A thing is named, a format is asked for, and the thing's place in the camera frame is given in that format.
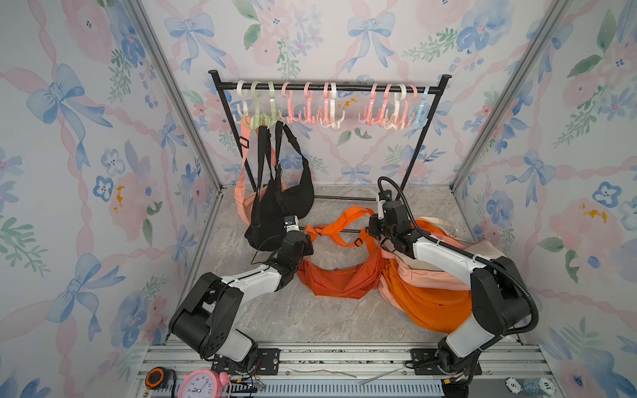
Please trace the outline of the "orange crossbody bag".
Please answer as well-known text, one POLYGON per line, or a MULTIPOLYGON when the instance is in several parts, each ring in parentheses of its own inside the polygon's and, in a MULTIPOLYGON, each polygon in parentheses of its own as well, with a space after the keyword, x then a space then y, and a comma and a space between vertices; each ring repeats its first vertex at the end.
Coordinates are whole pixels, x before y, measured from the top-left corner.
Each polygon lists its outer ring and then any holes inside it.
POLYGON ((353 222, 374 214, 375 211, 370 208, 350 207, 330 225, 305 227, 305 233, 311 240, 325 236, 344 248, 364 246, 368 250, 368 258, 353 268, 343 270, 324 270, 314 265, 309 259, 305 259, 297 272, 302 284, 317 296, 340 299, 361 299, 369 291, 374 290, 380 281, 383 263, 378 241, 369 235, 365 227, 360 230, 358 238, 350 243, 340 235, 353 222))
MULTIPOLYGON (((426 270, 440 270, 445 272, 440 267, 435 266, 429 262, 424 262, 420 260, 415 260, 415 261, 417 261, 417 264, 412 265, 411 268, 414 268, 414 269, 423 268, 426 270)), ((407 302, 403 302, 403 304, 406 305, 406 312, 404 313, 406 313, 406 315, 415 324, 417 324, 418 326, 422 328, 425 328, 434 332, 438 332, 438 333, 451 333, 454 330, 456 330, 456 328, 461 326, 461 324, 471 315, 471 309, 472 309, 471 302, 470 303, 465 302, 463 304, 453 305, 449 307, 441 307, 441 308, 438 308, 438 307, 431 308, 431 307, 426 307, 422 305, 414 305, 414 304, 409 305, 407 302)))

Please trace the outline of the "pink crossbody bag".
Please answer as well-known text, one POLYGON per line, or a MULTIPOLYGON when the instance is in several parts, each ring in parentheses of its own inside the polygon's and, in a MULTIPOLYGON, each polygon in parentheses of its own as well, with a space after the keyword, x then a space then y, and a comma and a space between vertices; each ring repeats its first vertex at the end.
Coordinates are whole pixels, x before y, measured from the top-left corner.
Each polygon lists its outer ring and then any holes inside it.
POLYGON ((469 287, 458 278, 440 270, 411 268, 417 261, 381 249, 383 268, 378 284, 380 295, 392 306, 406 312, 409 305, 431 308, 471 302, 469 287))
POLYGON ((240 150, 242 151, 242 163, 239 178, 237 179, 234 198, 237 204, 237 214, 242 221, 248 226, 250 225, 250 215, 255 201, 255 193, 247 196, 246 193, 246 177, 247 177, 247 156, 249 153, 251 129, 245 123, 240 123, 240 150))

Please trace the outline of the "beige crossbody bag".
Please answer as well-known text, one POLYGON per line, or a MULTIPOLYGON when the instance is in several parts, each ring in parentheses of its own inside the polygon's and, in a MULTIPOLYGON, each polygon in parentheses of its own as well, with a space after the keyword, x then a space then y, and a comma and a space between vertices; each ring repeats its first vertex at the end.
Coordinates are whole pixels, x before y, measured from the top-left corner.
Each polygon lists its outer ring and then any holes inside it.
POLYGON ((496 260, 504 256, 504 253, 488 240, 470 242, 458 238, 456 236, 456 227, 447 220, 436 217, 416 217, 416 223, 425 232, 430 232, 434 237, 456 248, 466 250, 472 255, 479 255, 491 260, 496 260))

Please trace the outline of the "black crossbody bag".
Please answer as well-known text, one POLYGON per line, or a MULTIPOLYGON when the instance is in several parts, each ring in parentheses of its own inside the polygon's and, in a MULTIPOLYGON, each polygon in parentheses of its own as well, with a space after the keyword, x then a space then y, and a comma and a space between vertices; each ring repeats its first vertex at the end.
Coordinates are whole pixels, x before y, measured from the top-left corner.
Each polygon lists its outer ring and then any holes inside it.
POLYGON ((265 182, 265 170, 268 169, 270 174, 265 192, 255 194, 245 238, 259 251, 276 251, 285 238, 284 213, 277 202, 277 195, 281 192, 280 174, 276 170, 276 157, 272 157, 270 130, 260 126, 257 135, 258 184, 265 182))
POLYGON ((303 155, 299 142, 290 128, 282 121, 275 125, 275 199, 285 216, 305 218, 315 202, 315 189, 312 181, 310 162, 303 155), (295 186, 283 188, 282 166, 280 161, 280 147, 283 135, 300 157, 302 165, 300 180, 295 186))

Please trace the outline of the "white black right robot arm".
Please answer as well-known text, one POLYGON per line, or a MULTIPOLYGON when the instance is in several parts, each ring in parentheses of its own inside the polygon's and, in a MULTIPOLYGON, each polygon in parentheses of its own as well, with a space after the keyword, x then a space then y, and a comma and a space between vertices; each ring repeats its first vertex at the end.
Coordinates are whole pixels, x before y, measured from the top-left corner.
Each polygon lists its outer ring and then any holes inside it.
POLYGON ((378 201, 368 232, 390 245, 382 249, 383 297, 444 335, 427 366, 473 373, 484 350, 537 326, 538 308, 518 268, 489 242, 465 247, 399 200, 378 201))

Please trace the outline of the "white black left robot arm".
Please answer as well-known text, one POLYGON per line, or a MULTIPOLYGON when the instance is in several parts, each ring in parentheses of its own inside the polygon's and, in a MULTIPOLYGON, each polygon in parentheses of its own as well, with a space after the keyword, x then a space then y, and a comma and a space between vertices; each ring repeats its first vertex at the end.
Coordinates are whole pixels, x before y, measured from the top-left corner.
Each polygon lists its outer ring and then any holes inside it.
POLYGON ((302 260, 313 253, 308 234, 290 231, 280 249, 254 270, 225 277, 205 273, 177 307, 169 322, 169 333, 202 360, 217 355, 252 369, 258 343, 234 328, 240 306, 285 288, 295 278, 302 260))

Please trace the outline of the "white hook leftmost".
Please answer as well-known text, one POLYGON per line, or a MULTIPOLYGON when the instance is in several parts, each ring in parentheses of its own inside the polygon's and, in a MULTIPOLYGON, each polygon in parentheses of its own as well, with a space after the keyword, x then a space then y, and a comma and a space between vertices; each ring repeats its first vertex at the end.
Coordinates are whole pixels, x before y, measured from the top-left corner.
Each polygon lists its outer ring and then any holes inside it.
POLYGON ((244 80, 240 80, 237 82, 236 93, 238 99, 241 101, 241 104, 237 106, 237 113, 241 118, 241 122, 243 122, 244 124, 249 124, 249 106, 243 90, 243 86, 245 83, 246 82, 244 80))

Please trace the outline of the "light blue hook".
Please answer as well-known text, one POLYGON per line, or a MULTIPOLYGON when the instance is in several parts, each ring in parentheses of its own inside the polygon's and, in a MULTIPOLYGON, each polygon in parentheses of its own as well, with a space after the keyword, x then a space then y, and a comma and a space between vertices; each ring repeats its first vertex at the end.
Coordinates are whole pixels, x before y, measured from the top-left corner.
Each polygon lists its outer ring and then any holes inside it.
POLYGON ((425 107, 427 105, 427 97, 429 96, 430 89, 431 88, 429 86, 426 86, 426 88, 424 89, 421 96, 421 102, 418 105, 418 108, 415 110, 412 118, 412 124, 419 128, 424 127, 429 119, 429 117, 426 115, 425 107))

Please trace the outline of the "black clothes rack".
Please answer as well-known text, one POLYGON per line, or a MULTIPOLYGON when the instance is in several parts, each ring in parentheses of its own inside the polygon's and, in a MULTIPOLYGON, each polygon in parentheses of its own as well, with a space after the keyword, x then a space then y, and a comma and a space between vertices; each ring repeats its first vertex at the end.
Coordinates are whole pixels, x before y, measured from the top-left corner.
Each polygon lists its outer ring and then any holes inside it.
MULTIPOLYGON (((231 132, 237 144, 237 148, 239 150, 240 156, 242 156, 242 170, 243 174, 240 175, 239 179, 237 179, 237 187, 246 188, 246 181, 250 182, 250 186, 253 192, 259 193, 261 189, 261 185, 255 181, 254 176, 252 175, 252 171, 250 168, 250 164, 245 160, 245 156, 248 154, 247 150, 250 147, 249 139, 250 136, 243 138, 241 136, 240 128, 241 121, 235 121, 234 114, 232 113, 232 109, 230 106, 230 101, 227 99, 226 93, 227 91, 233 91, 237 87, 240 88, 239 95, 242 95, 242 90, 244 85, 251 86, 252 82, 231 82, 231 81, 223 81, 218 70, 210 70, 208 74, 212 77, 213 84, 217 90, 217 93, 222 101, 222 107, 227 116, 228 123, 230 125, 231 132)), ((428 113, 428 120, 425 124, 423 124, 420 136, 418 138, 416 144, 416 151, 419 151, 422 144, 424 143, 425 137, 427 136, 427 132, 431 126, 433 121, 433 117, 436 114, 438 106, 441 102, 441 98, 446 91, 449 80, 452 79, 452 75, 443 74, 441 76, 440 82, 437 86, 413 86, 411 87, 412 93, 416 96, 418 94, 423 94, 424 96, 435 96, 433 102, 431 104, 431 109, 428 113)), ((363 84, 344 84, 337 85, 334 82, 325 82, 323 84, 311 83, 307 82, 305 84, 301 83, 260 83, 259 81, 255 82, 255 89, 257 91, 267 91, 270 93, 271 91, 283 92, 283 91, 301 91, 306 94, 309 91, 320 91, 323 93, 324 97, 331 101, 332 97, 336 97, 338 91, 348 91, 348 92, 369 92, 373 91, 373 86, 363 85, 363 84)))

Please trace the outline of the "pink alarm clock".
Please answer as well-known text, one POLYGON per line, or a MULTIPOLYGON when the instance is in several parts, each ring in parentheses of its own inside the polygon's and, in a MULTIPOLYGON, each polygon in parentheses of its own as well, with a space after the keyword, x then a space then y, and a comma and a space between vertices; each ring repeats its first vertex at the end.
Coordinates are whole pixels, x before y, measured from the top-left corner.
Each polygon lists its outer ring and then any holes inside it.
POLYGON ((202 369, 184 377, 179 398, 229 398, 232 383, 228 373, 202 369))

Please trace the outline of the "orange black tape measure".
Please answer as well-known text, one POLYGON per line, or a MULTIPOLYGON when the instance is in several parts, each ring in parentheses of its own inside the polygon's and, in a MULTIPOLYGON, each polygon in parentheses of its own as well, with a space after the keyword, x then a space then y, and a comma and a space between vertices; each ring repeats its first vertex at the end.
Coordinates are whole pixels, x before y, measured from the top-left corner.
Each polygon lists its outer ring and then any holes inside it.
POLYGON ((148 391, 167 388, 174 391, 177 386, 177 373, 173 369, 157 366, 146 375, 144 385, 148 391))

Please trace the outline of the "white poker chips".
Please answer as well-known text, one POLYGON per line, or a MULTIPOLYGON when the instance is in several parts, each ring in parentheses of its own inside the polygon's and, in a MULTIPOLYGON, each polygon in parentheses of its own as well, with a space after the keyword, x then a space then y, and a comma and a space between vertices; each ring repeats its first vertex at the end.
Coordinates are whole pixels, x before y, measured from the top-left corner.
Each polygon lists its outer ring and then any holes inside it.
POLYGON ((525 392, 531 396, 554 396, 556 393, 555 385, 545 377, 523 380, 509 377, 505 380, 505 386, 514 395, 525 392))

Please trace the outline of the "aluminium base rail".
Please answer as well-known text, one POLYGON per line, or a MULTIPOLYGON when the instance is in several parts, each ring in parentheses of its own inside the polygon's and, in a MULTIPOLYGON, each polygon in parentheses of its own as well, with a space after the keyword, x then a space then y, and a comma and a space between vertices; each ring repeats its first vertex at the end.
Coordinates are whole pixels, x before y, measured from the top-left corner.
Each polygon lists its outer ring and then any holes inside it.
MULTIPOLYGON (((389 394, 400 390, 421 394, 424 385, 448 378, 436 366, 425 365, 436 357, 434 343, 262 342, 259 348, 266 359, 251 380, 278 392, 295 382, 298 393, 348 394, 369 387, 389 394)), ((478 366, 476 381, 555 379, 540 348, 519 342, 496 343, 481 353, 478 366)))

